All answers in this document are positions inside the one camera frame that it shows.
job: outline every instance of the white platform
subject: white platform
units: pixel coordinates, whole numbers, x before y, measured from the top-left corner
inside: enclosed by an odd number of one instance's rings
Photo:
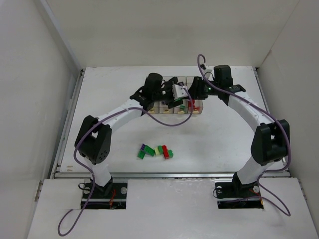
[[[57,226],[69,209],[79,209],[81,179],[45,180],[28,239],[58,239]],[[295,178],[261,183],[288,206],[287,217],[269,203],[261,209],[218,209],[214,182],[129,180],[126,210],[85,210],[68,239],[318,239]],[[261,194],[272,199],[267,192]],[[62,224],[66,232],[79,210]]]
[[[88,67],[85,71],[60,172],[86,172],[73,159],[74,142],[87,115],[103,115],[124,103],[146,76],[198,76],[197,67]],[[265,108],[252,67],[232,67],[235,84],[241,84],[250,97]],[[194,115],[178,127],[165,127],[148,116],[135,119],[112,135],[106,160],[110,172],[236,172],[250,157],[253,132],[240,116],[215,96],[203,102],[201,115]],[[167,123],[187,116],[156,115]],[[137,158],[142,143],[151,147],[167,145],[174,158]],[[282,162],[273,168],[282,168]]]

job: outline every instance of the wall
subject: wall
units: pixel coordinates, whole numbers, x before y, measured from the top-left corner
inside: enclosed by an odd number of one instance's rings
[[[32,0],[0,0],[0,238],[27,235],[70,71]]]
[[[258,74],[268,106],[291,126],[293,176],[319,230],[319,1],[301,0]]]
[[[86,66],[260,66],[298,0],[48,0]]]

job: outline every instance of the purple cable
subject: purple cable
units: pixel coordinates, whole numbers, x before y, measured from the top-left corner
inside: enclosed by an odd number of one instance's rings
[[[193,110],[194,110],[194,105],[193,105],[192,98],[191,98],[191,96],[190,96],[188,90],[185,89],[185,88],[184,88],[184,90],[186,91],[186,93],[187,93],[187,95],[188,95],[188,97],[189,97],[190,103],[191,103],[191,112],[190,112],[189,116],[187,117],[187,119],[185,119],[184,121],[182,121],[182,122],[180,122],[180,123],[167,124],[167,123],[164,123],[164,122],[159,121],[157,118],[155,118],[154,116],[152,116],[149,112],[147,112],[147,111],[144,110],[144,109],[141,109],[141,108],[138,108],[138,107],[130,107],[130,108],[128,108],[128,109],[125,109],[125,110],[116,112],[116,113],[114,113],[114,114],[112,114],[112,115],[110,115],[110,116],[107,116],[106,118],[104,118],[104,119],[102,119],[101,121],[99,121],[98,123],[96,123],[93,127],[91,127],[91,128],[83,135],[83,137],[80,139],[80,141],[78,142],[78,144],[76,145],[76,147],[75,147],[75,149],[74,149],[73,158],[74,158],[75,162],[77,162],[78,164],[80,164],[82,167],[86,168],[86,169],[92,174],[92,188],[91,188],[91,190],[90,190],[90,194],[89,194],[89,196],[88,196],[86,202],[85,202],[84,205],[83,205],[83,208],[81,209],[79,215],[78,215],[77,218],[75,219],[75,221],[74,221],[72,227],[70,228],[70,230],[68,230],[68,231],[67,231],[66,233],[64,233],[64,234],[62,234],[61,231],[60,231],[61,224],[62,224],[64,218],[65,218],[70,212],[72,212],[73,209],[69,210],[69,211],[62,217],[62,219],[60,220],[59,225],[58,225],[58,234],[59,234],[60,237],[64,237],[64,236],[68,235],[68,234],[73,230],[73,228],[75,227],[76,223],[78,222],[80,216],[82,215],[84,209],[85,209],[86,206],[88,205],[89,200],[90,200],[90,198],[91,198],[91,196],[92,196],[92,194],[93,194],[94,188],[95,188],[95,175],[94,175],[94,172],[92,171],[92,169],[90,169],[90,168],[89,168],[88,166],[86,166],[84,163],[81,163],[81,162],[77,159],[77,157],[76,157],[76,153],[77,153],[77,151],[79,151],[80,145],[83,143],[84,139],[85,139],[96,127],[98,127],[98,126],[99,126],[100,124],[102,124],[103,122],[109,120],[110,118],[112,118],[112,117],[114,117],[114,116],[120,115],[120,114],[122,114],[122,113],[124,113],[124,112],[126,112],[126,111],[130,111],[130,110],[139,110],[139,111],[142,111],[144,114],[147,114],[149,117],[151,117],[152,119],[154,119],[156,122],[158,122],[158,123],[160,123],[160,124],[162,124],[162,125],[165,125],[165,126],[171,126],[171,127],[173,127],[173,126],[179,126],[179,125],[181,125],[181,124],[187,122],[187,121],[190,119],[190,117],[191,117],[192,114],[193,114]]]
[[[242,101],[248,103],[251,105],[251,107],[257,109],[258,111],[264,113],[265,115],[267,115],[269,118],[271,118],[276,124],[277,126],[280,128],[280,130],[282,131],[283,133],[283,136],[285,138],[285,141],[286,141],[286,145],[287,145],[287,151],[288,151],[288,160],[287,160],[287,164],[282,168],[282,169],[273,169],[273,170],[266,170],[264,173],[270,173],[270,172],[281,172],[281,171],[284,171],[286,170],[290,163],[291,163],[291,147],[290,147],[290,142],[289,142],[289,139],[288,139],[288,136],[284,130],[284,128],[281,126],[281,124],[279,123],[279,121],[274,117],[272,116],[270,113],[268,113],[267,111],[265,111],[264,109],[258,107],[257,105],[249,102],[248,100],[246,100],[245,98],[241,97],[241,96],[238,96],[232,92],[229,92],[229,91],[225,91],[219,87],[216,87],[215,85],[213,85],[212,83],[210,83],[210,81],[207,79],[207,77],[205,76],[205,74],[203,73],[202,71],[202,68],[200,67],[200,58],[203,58],[204,60],[204,63],[206,63],[206,58],[203,54],[199,54],[197,56],[197,66],[199,68],[199,71],[203,77],[203,79],[212,87],[214,88],[215,90],[218,90],[220,92],[223,92],[223,93],[226,93],[228,95],[231,95],[231,96],[234,96],[234,97],[237,97],[239,99],[241,99]],[[261,198],[261,199],[264,199],[266,201],[268,201],[269,203],[271,203],[273,206],[275,206],[277,209],[279,209],[283,214],[285,214],[286,216],[290,217],[291,216],[291,213],[288,209],[288,207],[286,206],[286,204],[277,196],[275,195],[273,192],[269,191],[267,188],[265,188],[263,185],[260,184],[259,180],[260,178],[263,176],[262,173],[261,175],[259,175],[258,179],[257,179],[257,183],[259,185],[259,187],[263,188],[265,191],[267,191],[268,193],[270,193],[271,195],[273,195],[284,207],[285,209],[287,210],[287,212],[283,211],[281,208],[279,208],[274,202],[272,202],[271,200],[267,199],[267,198],[264,198],[264,197],[261,197],[261,196],[254,196],[254,197],[249,197],[249,198],[243,198],[243,199],[237,199],[237,200],[232,200],[232,201],[228,201],[230,203],[235,203],[235,202],[240,202],[240,201],[246,201],[248,199],[254,199],[254,198]]]

